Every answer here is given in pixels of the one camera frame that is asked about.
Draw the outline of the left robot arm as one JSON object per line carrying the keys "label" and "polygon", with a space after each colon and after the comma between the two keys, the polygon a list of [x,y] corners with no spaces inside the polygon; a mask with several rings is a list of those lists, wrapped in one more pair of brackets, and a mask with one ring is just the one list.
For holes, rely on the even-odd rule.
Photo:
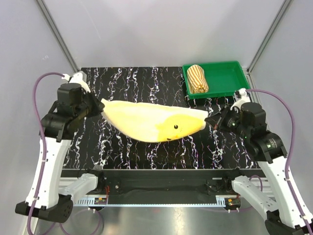
{"label": "left robot arm", "polygon": [[104,173],[96,169],[87,170],[59,189],[64,159],[74,133],[85,118],[100,115],[103,108],[86,82],[60,86],[57,100],[41,120],[44,137],[40,139],[35,177],[27,198],[15,207],[17,214],[64,223],[79,199],[89,192],[100,194],[105,190]]}

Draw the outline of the orange striped towel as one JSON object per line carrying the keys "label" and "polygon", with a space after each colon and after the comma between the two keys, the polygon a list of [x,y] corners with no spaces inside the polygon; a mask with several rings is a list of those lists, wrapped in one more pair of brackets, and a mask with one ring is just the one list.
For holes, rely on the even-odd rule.
{"label": "orange striped towel", "polygon": [[209,91],[204,76],[204,69],[199,65],[192,65],[187,69],[187,80],[192,94],[201,94]]}

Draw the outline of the yellow chick towel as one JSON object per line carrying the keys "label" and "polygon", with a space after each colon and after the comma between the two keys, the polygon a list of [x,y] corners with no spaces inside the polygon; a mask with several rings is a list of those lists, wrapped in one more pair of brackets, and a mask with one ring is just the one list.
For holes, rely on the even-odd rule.
{"label": "yellow chick towel", "polygon": [[137,141],[155,143],[174,141],[206,127],[204,110],[101,99],[102,116],[124,135]]}

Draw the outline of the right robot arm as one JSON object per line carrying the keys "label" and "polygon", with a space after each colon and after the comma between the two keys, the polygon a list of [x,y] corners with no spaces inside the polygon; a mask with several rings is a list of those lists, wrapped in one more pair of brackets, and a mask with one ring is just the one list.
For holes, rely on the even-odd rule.
{"label": "right robot arm", "polygon": [[267,130],[266,112],[258,103],[240,107],[225,105],[205,119],[214,130],[226,130],[239,135],[249,156],[263,171],[274,199],[256,187],[243,171],[229,171],[218,184],[228,194],[244,197],[263,217],[270,235],[311,235],[313,215],[308,210],[295,185],[287,151],[281,138]]}

